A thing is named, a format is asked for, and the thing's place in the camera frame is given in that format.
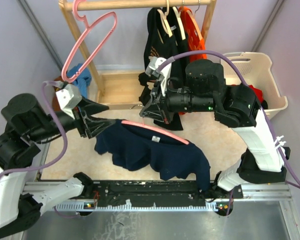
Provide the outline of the navy blue t shirt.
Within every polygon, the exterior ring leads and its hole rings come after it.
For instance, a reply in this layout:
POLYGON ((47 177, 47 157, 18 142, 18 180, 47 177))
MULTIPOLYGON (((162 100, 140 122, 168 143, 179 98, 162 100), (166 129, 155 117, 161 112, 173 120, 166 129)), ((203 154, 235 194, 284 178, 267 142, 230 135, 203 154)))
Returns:
POLYGON ((210 164, 195 144, 184 144, 172 137, 143 127, 115 124, 96 137, 95 151, 110 153, 112 163, 129 171, 150 166, 167 181, 174 177, 186 179, 195 174, 196 184, 202 191, 210 188, 210 164))

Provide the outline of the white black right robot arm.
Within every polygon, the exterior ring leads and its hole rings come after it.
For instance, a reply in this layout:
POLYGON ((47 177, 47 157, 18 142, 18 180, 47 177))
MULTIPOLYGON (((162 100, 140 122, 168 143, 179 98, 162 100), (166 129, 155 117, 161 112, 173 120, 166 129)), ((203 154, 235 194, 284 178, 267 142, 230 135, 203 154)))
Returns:
POLYGON ((228 85, 223 66, 199 59, 185 68, 185 79, 170 75, 164 58, 152 57, 145 70, 155 78, 142 117, 170 124, 180 112, 212 112, 214 119, 231 128, 246 144, 240 159, 220 171, 210 190, 225 198, 233 188, 245 184, 283 183, 287 169, 284 158, 290 149, 274 140, 261 103, 255 92, 244 84, 228 85))

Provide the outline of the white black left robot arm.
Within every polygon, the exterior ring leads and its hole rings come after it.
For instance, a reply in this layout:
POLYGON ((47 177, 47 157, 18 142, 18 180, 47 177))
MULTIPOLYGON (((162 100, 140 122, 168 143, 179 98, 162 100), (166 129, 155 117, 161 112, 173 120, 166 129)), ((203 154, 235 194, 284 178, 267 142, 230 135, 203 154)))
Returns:
POLYGON ((83 98, 74 109, 74 117, 58 111, 54 120, 33 94, 21 93, 1 110, 7 124, 0 135, 0 239, 28 230, 46 211, 68 199, 93 195, 94 183, 82 172, 40 193, 24 193, 24 187, 40 153, 39 144, 61 137, 60 127, 76 129, 83 138, 95 138, 115 123, 97 117, 107 109, 83 98))

